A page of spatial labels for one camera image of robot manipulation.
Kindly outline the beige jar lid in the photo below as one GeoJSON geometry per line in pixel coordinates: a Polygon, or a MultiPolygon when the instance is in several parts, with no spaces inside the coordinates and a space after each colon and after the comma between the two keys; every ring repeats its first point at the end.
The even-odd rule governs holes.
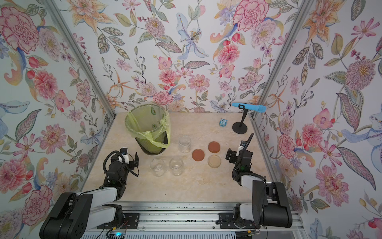
{"type": "Polygon", "coordinates": [[[208,158],[208,165],[211,168],[219,168],[221,165],[221,158],[218,155],[211,155],[208,158]]]}

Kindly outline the terracotta jar lid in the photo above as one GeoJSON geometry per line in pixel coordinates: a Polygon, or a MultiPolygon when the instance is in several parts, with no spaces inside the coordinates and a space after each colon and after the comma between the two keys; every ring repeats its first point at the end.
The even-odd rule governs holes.
{"type": "Polygon", "coordinates": [[[205,158],[205,152],[202,150],[202,149],[195,149],[193,152],[192,152],[192,159],[194,161],[203,161],[205,158]]]}
{"type": "Polygon", "coordinates": [[[218,142],[216,141],[212,141],[209,143],[208,145],[208,150],[211,152],[211,153],[219,153],[220,152],[220,149],[221,149],[221,146],[218,142]]]}

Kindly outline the clear jar with rice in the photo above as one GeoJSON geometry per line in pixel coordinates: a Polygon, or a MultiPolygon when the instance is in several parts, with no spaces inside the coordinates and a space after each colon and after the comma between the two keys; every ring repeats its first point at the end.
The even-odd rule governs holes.
{"type": "Polygon", "coordinates": [[[167,168],[164,160],[155,158],[150,163],[150,169],[156,177],[161,177],[165,174],[167,168]]]}

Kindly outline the jar with terracotta lid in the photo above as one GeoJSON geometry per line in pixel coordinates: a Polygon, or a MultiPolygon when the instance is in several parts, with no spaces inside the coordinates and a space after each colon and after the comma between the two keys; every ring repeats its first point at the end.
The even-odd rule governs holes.
{"type": "Polygon", "coordinates": [[[184,172],[184,162],[180,158],[173,158],[169,162],[169,168],[174,176],[180,176],[184,172]]]}
{"type": "Polygon", "coordinates": [[[187,135],[183,135],[179,138],[179,151],[182,153],[188,153],[191,150],[191,138],[187,135]]]}

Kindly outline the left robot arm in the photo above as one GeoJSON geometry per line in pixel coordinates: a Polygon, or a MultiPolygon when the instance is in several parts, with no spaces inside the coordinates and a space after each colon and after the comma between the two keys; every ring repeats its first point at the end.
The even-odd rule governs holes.
{"type": "Polygon", "coordinates": [[[127,177],[139,176],[139,156],[127,148],[112,151],[103,161],[103,184],[81,193],[65,192],[40,228],[42,239],[80,239],[88,230],[100,229],[108,239],[114,230],[137,229],[138,213],[125,213],[120,200],[126,190],[127,177]]]}

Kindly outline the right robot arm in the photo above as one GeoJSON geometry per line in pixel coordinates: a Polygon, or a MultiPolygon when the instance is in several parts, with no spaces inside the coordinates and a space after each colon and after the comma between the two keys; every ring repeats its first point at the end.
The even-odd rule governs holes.
{"type": "Polygon", "coordinates": [[[234,165],[232,179],[252,193],[252,201],[236,204],[232,213],[220,213],[221,229],[259,229],[261,226],[290,228],[293,218],[286,188],[281,182],[268,182],[251,170],[253,152],[247,148],[253,138],[241,141],[237,151],[229,149],[226,159],[234,165]]]}

